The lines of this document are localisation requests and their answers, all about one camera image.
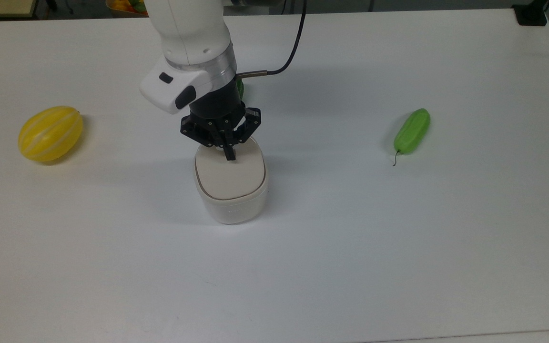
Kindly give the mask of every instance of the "fruit basket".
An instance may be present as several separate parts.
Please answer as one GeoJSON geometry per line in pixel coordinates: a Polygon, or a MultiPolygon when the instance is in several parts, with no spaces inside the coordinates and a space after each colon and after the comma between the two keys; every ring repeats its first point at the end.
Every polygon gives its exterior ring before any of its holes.
{"type": "Polygon", "coordinates": [[[143,0],[105,0],[114,18],[146,18],[143,0]]]}

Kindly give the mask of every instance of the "cucumber stem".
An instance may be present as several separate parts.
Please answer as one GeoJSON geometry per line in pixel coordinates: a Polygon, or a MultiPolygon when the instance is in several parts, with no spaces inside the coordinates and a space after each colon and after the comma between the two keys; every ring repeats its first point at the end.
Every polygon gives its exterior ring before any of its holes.
{"type": "Polygon", "coordinates": [[[398,150],[397,152],[395,152],[395,162],[393,163],[394,167],[397,164],[397,154],[399,154],[399,152],[401,152],[401,150],[398,150]]]}

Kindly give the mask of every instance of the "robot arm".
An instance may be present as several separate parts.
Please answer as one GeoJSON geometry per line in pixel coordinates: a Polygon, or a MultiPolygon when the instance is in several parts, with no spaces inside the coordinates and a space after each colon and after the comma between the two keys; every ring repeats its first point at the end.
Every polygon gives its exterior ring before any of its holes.
{"type": "Polygon", "coordinates": [[[147,0],[146,7],[163,56],[141,82],[142,94],[171,114],[190,106],[181,133],[235,160],[233,147],[253,134],[261,115],[245,108],[238,95],[222,0],[147,0]]]}

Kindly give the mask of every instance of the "yellow melon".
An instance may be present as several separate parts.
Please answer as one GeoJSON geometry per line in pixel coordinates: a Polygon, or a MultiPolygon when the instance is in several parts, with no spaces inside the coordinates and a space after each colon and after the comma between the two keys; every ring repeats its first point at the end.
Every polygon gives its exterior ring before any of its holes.
{"type": "Polygon", "coordinates": [[[73,107],[56,106],[40,111],[22,126],[18,150],[33,161],[52,161],[74,146],[82,126],[82,116],[73,107]]]}

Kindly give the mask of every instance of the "black button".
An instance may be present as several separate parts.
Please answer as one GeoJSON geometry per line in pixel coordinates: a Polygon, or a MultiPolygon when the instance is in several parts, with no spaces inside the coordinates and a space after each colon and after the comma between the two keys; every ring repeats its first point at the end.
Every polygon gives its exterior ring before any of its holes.
{"type": "Polygon", "coordinates": [[[165,72],[162,72],[161,75],[158,78],[160,80],[166,82],[167,84],[170,84],[173,81],[173,77],[168,76],[165,72]]]}
{"type": "Polygon", "coordinates": [[[194,89],[194,86],[185,87],[185,89],[177,96],[177,99],[175,99],[175,106],[177,106],[177,109],[181,110],[195,99],[196,89],[194,89]]]}

